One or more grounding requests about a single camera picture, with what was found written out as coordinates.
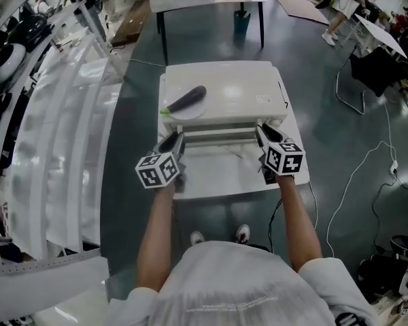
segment white shoe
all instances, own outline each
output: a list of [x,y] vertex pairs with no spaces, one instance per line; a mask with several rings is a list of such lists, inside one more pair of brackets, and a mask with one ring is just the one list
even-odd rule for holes
[[201,232],[195,231],[190,235],[190,243],[192,246],[199,244],[200,242],[205,242],[204,235]]
[[333,38],[333,40],[335,40],[335,41],[339,40],[339,37],[334,32],[332,32],[330,35]]
[[325,33],[322,34],[322,38],[323,38],[323,40],[326,41],[326,43],[327,43],[329,46],[335,46],[335,43],[334,43],[334,41],[333,41],[333,37],[332,37],[331,35],[329,35],[327,32],[325,32]]
[[236,243],[247,244],[250,239],[250,227],[248,225],[241,225],[236,232]]

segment blue trash bin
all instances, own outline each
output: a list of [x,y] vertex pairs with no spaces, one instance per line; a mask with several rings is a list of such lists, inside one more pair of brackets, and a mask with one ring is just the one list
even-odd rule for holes
[[251,14],[247,11],[237,10],[234,12],[234,33],[245,35],[250,24]]

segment sticker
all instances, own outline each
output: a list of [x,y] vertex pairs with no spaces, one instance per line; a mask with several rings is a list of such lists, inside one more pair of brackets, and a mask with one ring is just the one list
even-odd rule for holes
[[258,95],[257,103],[270,103],[271,97],[269,95]]

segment gray floor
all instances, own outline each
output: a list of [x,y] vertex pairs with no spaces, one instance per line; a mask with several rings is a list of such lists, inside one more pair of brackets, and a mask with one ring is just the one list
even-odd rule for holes
[[[367,93],[367,110],[360,116],[338,103],[333,94],[335,75],[351,45],[328,46],[320,37],[325,26],[289,17],[276,0],[264,3],[265,48],[260,49],[258,8],[252,13],[244,42],[233,38],[236,4],[213,5],[169,12],[165,16],[171,65],[218,60],[269,60],[283,78],[298,122],[318,198],[318,236],[324,256],[330,255],[326,230],[340,204],[351,172],[369,149],[388,141],[384,106]],[[150,16],[133,56],[163,64],[155,16]],[[159,77],[162,67],[131,62],[112,124],[101,203],[101,250],[112,275],[107,284],[111,297],[124,298],[133,287],[139,243],[145,230],[153,192],[144,190],[135,174],[138,159],[156,143]],[[341,90],[357,105],[361,85],[350,77],[348,67]],[[398,173],[408,180],[408,115],[400,105],[388,103],[392,141],[397,149]],[[373,252],[377,221],[371,203],[379,186],[392,181],[388,175],[390,152],[383,146],[372,153],[356,173],[346,199],[330,227],[336,257],[353,274],[361,259]],[[308,185],[300,187],[311,219],[314,202]],[[251,243],[269,246],[267,230],[280,194],[277,191],[226,198],[178,202],[173,231],[173,256],[177,261],[189,244],[189,235],[201,231],[208,240],[232,240],[235,230],[247,223]],[[408,192],[397,184],[383,189],[377,202],[381,217],[380,245],[389,247],[393,234],[408,235]],[[273,224],[275,252],[287,259],[284,216],[278,210]]]

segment black chair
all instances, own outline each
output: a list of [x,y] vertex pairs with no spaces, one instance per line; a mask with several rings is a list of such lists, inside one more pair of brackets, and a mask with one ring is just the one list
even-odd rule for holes
[[356,45],[352,53],[341,65],[339,72],[337,73],[335,82],[335,96],[338,101],[347,105],[354,111],[358,112],[360,115],[364,115],[364,94],[366,93],[365,90],[361,93],[361,110],[358,110],[356,107],[352,106],[347,101],[344,101],[339,96],[340,72],[346,65],[346,63],[350,60],[352,77],[362,82],[368,89],[372,90],[376,94],[376,96],[381,96],[388,86],[391,86],[400,79],[405,78],[405,74],[402,74],[402,70],[398,66],[397,62],[383,48],[378,47],[373,52],[367,54],[362,58],[359,58],[355,55],[355,51],[357,50],[357,48],[361,53],[359,46]]

